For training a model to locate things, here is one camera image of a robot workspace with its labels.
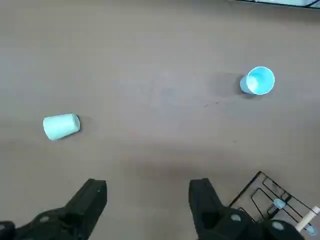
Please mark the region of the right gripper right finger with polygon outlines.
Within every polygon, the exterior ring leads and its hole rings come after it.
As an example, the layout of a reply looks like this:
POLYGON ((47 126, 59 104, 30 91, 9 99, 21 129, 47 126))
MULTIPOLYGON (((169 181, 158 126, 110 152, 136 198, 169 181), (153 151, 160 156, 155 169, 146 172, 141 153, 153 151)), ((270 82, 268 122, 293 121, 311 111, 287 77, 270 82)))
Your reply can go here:
POLYGON ((256 222, 245 211, 224 206, 208 178, 189 182, 188 202, 199 240, 304 239, 283 220, 256 222))

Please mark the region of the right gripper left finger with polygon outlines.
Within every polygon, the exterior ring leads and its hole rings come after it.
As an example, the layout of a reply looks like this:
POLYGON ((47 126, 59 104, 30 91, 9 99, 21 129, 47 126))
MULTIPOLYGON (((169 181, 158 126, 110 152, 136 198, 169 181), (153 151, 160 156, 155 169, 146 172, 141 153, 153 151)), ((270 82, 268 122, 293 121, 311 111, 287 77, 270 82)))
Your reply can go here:
POLYGON ((88 179, 68 203, 16 227, 0 222, 2 240, 88 240, 108 202, 107 182, 88 179))

